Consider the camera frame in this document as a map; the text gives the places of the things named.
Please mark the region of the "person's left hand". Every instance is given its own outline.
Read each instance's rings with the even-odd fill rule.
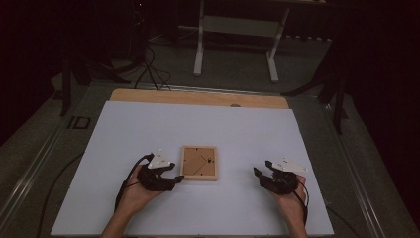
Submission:
[[[141,167],[142,165],[139,165],[133,171],[117,207],[117,211],[124,211],[130,216],[141,211],[153,198],[163,193],[163,191],[149,191],[140,185],[137,173]]]

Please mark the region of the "black hand-mounted device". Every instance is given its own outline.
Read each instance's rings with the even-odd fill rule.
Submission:
[[[150,191],[171,191],[177,183],[182,182],[184,176],[178,176],[175,178],[163,178],[161,174],[165,171],[172,170],[175,167],[175,164],[167,162],[165,160],[157,160],[156,162],[153,162],[154,157],[155,155],[153,153],[145,155],[134,164],[127,178],[123,181],[123,184],[121,184],[121,188],[118,191],[118,195],[115,199],[114,210],[117,209],[118,204],[120,203],[121,196],[123,195],[124,189],[128,186],[139,183],[142,187]],[[142,165],[139,172],[135,175],[139,182],[127,184],[127,182],[133,174],[133,171],[144,159],[148,160],[149,162],[145,165]]]
[[[284,172],[272,166],[272,162],[265,161],[265,165],[273,171],[272,178],[263,175],[261,171],[257,168],[254,168],[254,175],[260,179],[260,186],[263,188],[272,191],[278,195],[286,195],[294,193],[294,195],[299,199],[303,208],[303,222],[306,224],[306,219],[308,217],[308,203],[309,203],[309,194],[307,203],[302,200],[302,198],[296,193],[297,187],[300,184],[300,181],[297,180],[297,176],[293,172]]]

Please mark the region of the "dark background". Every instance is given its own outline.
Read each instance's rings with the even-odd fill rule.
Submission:
[[[197,25],[198,1],[143,2],[148,11],[142,18],[173,39],[177,25]],[[414,195],[420,159],[420,2],[364,1],[364,6],[350,2],[360,8],[296,8],[285,34],[339,43],[336,57],[345,59],[348,67],[347,92],[420,226],[418,196]],[[133,56],[130,43],[133,25],[139,19],[133,17],[130,1],[19,0],[0,4],[0,145],[53,95],[50,79],[61,72],[59,36],[71,38],[87,55],[105,63],[110,56]],[[210,10],[220,12],[217,6]],[[253,7],[244,5],[245,10]],[[234,8],[229,12],[236,14]]]

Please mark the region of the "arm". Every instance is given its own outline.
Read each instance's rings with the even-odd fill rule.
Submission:
[[[153,198],[160,195],[161,191],[149,191],[143,188],[136,178],[141,166],[136,167],[130,177],[127,188],[124,190],[117,210],[102,232],[101,238],[120,238],[130,219],[141,211]]]
[[[306,178],[297,176],[297,179],[305,184]],[[303,201],[306,200],[306,194],[303,191],[302,184],[299,184],[296,189],[296,193],[302,198]],[[280,210],[281,215],[286,221],[287,228],[291,238],[306,238],[308,237],[305,229],[305,224],[303,223],[303,209],[300,201],[293,194],[287,195],[278,195],[274,192],[271,192],[272,197],[274,197],[278,209]]]

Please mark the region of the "white tabletop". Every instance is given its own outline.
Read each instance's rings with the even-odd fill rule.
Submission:
[[[290,109],[107,102],[59,212],[52,235],[99,235],[115,196],[138,158],[162,149],[179,175],[183,145],[215,146],[217,181],[178,184],[132,219],[128,235],[284,235],[287,228],[254,176],[264,161],[292,158],[309,169],[309,235],[333,229],[299,128]]]

